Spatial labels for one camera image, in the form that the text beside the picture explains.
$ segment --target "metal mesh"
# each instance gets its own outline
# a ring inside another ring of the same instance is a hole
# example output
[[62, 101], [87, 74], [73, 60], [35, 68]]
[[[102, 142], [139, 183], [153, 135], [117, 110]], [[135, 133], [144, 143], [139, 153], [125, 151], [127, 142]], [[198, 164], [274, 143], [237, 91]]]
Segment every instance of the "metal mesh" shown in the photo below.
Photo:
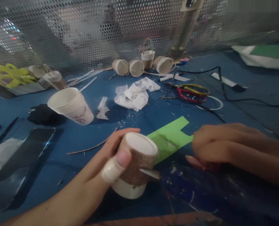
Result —
[[[140, 57], [144, 40], [168, 54], [181, 0], [0, 0], [0, 64], [47, 63], [63, 75]], [[205, 0], [186, 53], [279, 41], [279, 12], [234, 13]]]

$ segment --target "tissue paper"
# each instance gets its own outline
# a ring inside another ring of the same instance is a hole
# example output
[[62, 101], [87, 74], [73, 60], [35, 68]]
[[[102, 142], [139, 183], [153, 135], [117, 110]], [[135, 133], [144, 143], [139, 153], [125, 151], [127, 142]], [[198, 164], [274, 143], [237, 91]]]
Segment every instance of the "tissue paper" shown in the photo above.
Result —
[[159, 90], [160, 86], [147, 77], [133, 83], [130, 88], [127, 85], [119, 86], [115, 90], [117, 96], [114, 102], [125, 108], [139, 111], [148, 103], [149, 95], [146, 89], [153, 92]]
[[105, 119], [108, 120], [108, 117], [105, 115], [107, 111], [110, 111], [109, 108], [106, 106], [107, 97], [103, 97], [102, 101], [98, 106], [99, 113], [96, 116], [98, 119]]

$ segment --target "smartphone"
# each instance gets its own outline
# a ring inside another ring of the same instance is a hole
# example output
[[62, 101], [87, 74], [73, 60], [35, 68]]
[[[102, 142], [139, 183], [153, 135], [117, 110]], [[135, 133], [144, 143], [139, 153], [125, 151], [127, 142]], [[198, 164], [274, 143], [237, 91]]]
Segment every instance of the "smartphone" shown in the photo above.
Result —
[[26, 183], [55, 131], [55, 128], [33, 129], [4, 164], [0, 170], [0, 208], [8, 207]]

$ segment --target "green board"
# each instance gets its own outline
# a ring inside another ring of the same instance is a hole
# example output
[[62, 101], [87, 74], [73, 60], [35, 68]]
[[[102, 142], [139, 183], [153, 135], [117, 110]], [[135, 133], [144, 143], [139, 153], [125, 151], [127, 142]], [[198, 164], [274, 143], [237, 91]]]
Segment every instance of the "green board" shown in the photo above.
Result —
[[193, 141], [193, 135], [188, 136], [181, 131], [187, 124], [189, 124], [189, 121], [182, 116], [147, 136], [158, 148], [158, 158], [155, 164]]
[[250, 54], [279, 59], [279, 46], [256, 46]]

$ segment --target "hand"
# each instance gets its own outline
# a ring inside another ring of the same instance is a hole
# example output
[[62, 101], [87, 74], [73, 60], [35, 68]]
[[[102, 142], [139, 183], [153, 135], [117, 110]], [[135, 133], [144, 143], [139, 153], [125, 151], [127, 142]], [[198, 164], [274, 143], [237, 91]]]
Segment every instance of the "hand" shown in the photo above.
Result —
[[240, 123], [205, 125], [194, 133], [195, 157], [187, 160], [198, 167], [229, 163], [279, 186], [279, 140]]
[[140, 132], [140, 129], [129, 128], [114, 132], [102, 149], [59, 193], [2, 225], [76, 226], [84, 223], [101, 204], [111, 182], [131, 162], [129, 150], [120, 150], [115, 155], [123, 136], [128, 132]]

